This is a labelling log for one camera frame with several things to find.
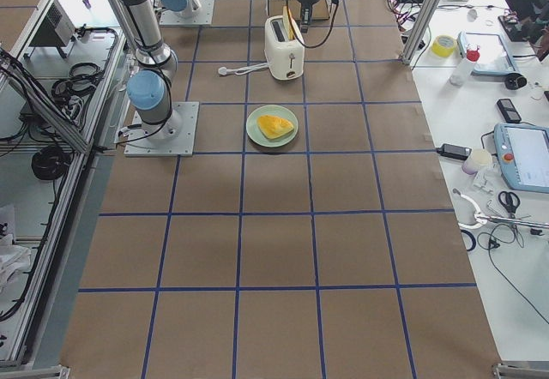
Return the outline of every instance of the tablet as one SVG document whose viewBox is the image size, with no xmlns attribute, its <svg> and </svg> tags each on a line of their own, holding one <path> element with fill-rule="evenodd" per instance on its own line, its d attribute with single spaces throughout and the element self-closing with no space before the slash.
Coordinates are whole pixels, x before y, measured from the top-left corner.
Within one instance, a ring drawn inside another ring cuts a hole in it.
<svg viewBox="0 0 549 379">
<path fill-rule="evenodd" d="M 499 123 L 494 128 L 505 182 L 515 190 L 549 193 L 549 129 Z"/>
<path fill-rule="evenodd" d="M 513 55 L 500 34 L 460 32 L 457 42 L 462 56 L 468 45 L 480 49 L 479 61 L 474 65 L 474 75 L 505 76 L 518 72 Z"/>
</svg>

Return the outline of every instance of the bottle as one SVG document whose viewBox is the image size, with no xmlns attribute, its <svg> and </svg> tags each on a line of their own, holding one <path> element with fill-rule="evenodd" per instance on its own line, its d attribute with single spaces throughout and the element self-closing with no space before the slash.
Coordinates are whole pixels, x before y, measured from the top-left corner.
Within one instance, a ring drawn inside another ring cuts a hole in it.
<svg viewBox="0 0 549 379">
<path fill-rule="evenodd" d="M 449 82 L 454 86 L 462 86 L 473 72 L 474 65 L 479 60 L 480 53 L 478 46 L 467 47 L 467 55 L 455 67 L 454 73 L 449 77 Z"/>
</svg>

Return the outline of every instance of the plate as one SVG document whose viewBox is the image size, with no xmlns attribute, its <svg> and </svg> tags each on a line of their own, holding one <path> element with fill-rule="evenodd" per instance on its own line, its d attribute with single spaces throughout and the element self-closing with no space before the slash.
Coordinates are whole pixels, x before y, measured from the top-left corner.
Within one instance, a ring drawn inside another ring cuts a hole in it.
<svg viewBox="0 0 549 379">
<path fill-rule="evenodd" d="M 293 130 L 276 139 L 268 139 L 257 126 L 257 119 L 263 115 L 271 115 L 283 117 L 293 124 Z M 265 147 L 279 147 L 284 146 L 293 140 L 296 134 L 298 134 L 298 119 L 295 117 L 292 111 L 286 107 L 278 105 L 266 105 L 255 109 L 246 120 L 246 133 L 252 141 L 258 145 Z"/>
</svg>

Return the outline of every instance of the tape roll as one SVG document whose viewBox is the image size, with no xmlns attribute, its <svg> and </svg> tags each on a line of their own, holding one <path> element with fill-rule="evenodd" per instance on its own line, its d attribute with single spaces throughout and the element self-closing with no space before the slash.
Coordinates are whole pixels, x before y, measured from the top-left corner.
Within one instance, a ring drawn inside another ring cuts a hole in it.
<svg viewBox="0 0 549 379">
<path fill-rule="evenodd" d="M 448 57 L 457 47 L 457 42 L 451 36 L 442 34 L 435 38 L 435 41 L 432 43 L 431 50 L 437 56 Z"/>
</svg>

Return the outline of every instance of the white desk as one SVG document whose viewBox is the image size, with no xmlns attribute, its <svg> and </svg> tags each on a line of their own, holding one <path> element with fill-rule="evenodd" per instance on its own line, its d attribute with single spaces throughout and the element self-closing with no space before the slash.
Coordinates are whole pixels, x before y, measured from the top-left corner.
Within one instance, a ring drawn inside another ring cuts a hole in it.
<svg viewBox="0 0 549 379">
<path fill-rule="evenodd" d="M 469 0 L 468 4 L 506 6 L 504 0 Z M 479 17 L 468 21 L 468 9 L 438 10 L 430 24 L 433 38 L 439 34 L 454 37 L 462 30 L 469 32 L 504 33 L 497 16 L 501 9 L 477 8 Z M 526 43 L 510 43 L 515 55 L 531 54 Z M 437 146 L 444 142 L 467 147 L 480 147 L 480 136 L 503 122 L 496 100 L 511 98 L 524 121 L 549 126 L 549 103 L 545 97 L 533 99 L 536 92 L 526 86 L 518 91 L 507 90 L 502 82 L 482 81 L 473 77 L 463 87 L 448 83 L 453 68 L 461 58 L 455 52 L 442 59 L 426 51 L 413 71 L 413 77 L 423 102 L 433 141 Z M 536 58 L 517 59 L 521 72 L 530 83 L 549 86 L 549 69 Z M 441 158 L 444 177 L 451 194 L 453 188 L 473 196 L 485 208 L 490 196 L 471 189 L 473 179 L 462 172 L 461 164 Z M 506 189 L 503 179 L 496 182 L 496 194 Z M 529 220 L 549 221 L 549 195 L 517 192 L 522 205 L 518 216 L 531 214 Z M 460 220 L 472 223 L 472 207 L 459 197 L 452 197 Z M 522 234 L 526 245 L 502 245 L 492 251 L 492 257 L 501 270 L 540 310 L 549 317 L 549 243 L 548 236 L 531 237 L 528 229 Z M 488 252 L 477 248 L 469 254 L 488 321 L 503 360 L 549 360 L 549 325 L 545 324 L 490 263 Z"/>
</svg>

